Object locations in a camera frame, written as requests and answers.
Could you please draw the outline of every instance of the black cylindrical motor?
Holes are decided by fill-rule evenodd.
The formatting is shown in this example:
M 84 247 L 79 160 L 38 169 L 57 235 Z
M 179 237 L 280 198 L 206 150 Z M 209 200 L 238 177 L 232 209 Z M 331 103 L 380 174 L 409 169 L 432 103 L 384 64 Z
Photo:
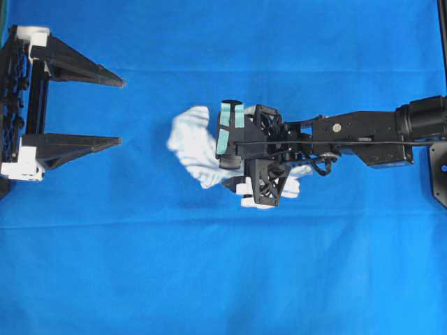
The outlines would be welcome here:
M 446 105 L 446 97 L 434 96 L 397 108 L 397 132 L 405 140 L 440 140 L 447 137 Z

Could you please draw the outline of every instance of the black 3d-printed part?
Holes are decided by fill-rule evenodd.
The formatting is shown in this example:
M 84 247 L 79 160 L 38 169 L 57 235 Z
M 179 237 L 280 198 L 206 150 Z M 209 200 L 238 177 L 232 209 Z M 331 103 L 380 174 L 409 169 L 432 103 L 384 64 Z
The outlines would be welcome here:
M 433 144 L 429 155 L 433 196 L 447 207 L 447 143 Z

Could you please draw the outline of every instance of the white plastic part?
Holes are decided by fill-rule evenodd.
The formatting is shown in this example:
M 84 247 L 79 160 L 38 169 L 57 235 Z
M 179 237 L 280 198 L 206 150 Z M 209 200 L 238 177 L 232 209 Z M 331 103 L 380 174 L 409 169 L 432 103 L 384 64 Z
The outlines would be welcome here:
M 256 207 L 257 209 L 270 209 L 273 208 L 273 206 L 268 206 L 266 204 L 256 204 L 254 202 L 254 198 L 242 198 L 240 200 L 240 204 L 242 207 Z
M 2 163 L 0 174 L 7 179 L 42 181 L 45 169 L 36 161 L 36 151 L 36 147 L 22 147 L 20 139 L 17 162 Z
M 48 36 L 51 34 L 51 31 L 47 27 L 36 27 L 36 26 L 18 26 L 17 27 L 17 37 L 20 40 L 29 41 L 28 48 L 28 58 L 31 63 L 33 63 L 33 59 L 31 58 L 31 49 L 33 46 L 46 47 Z

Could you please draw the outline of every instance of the teal tape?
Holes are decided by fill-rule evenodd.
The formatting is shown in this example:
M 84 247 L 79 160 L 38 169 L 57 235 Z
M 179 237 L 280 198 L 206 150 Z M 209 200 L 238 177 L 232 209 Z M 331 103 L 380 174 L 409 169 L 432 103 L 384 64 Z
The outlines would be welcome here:
M 219 139 L 217 140 L 217 149 L 216 149 L 216 153 L 218 155 L 225 154 L 229 136 L 230 136 L 229 131 L 226 131 L 225 129 L 221 129 L 219 131 Z
M 244 105 L 235 106 L 235 127 L 244 128 Z
M 222 126 L 230 126 L 230 109 L 231 105 L 229 103 L 221 104 L 221 125 Z

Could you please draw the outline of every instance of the cable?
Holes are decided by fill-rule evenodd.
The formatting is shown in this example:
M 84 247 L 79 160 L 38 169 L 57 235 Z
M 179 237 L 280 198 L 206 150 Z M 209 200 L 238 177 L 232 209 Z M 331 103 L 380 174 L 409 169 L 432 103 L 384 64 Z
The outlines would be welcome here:
M 253 144 L 332 144 L 332 145 L 387 145 L 387 144 L 401 144 L 412 145 L 414 147 L 424 147 L 426 145 L 433 145 L 444 143 L 447 141 L 427 141 L 427 142 L 407 142 L 407 141 L 313 141 L 313 140 L 296 140 L 296 141 L 272 141 L 272 142 L 235 142 L 236 145 L 253 145 Z

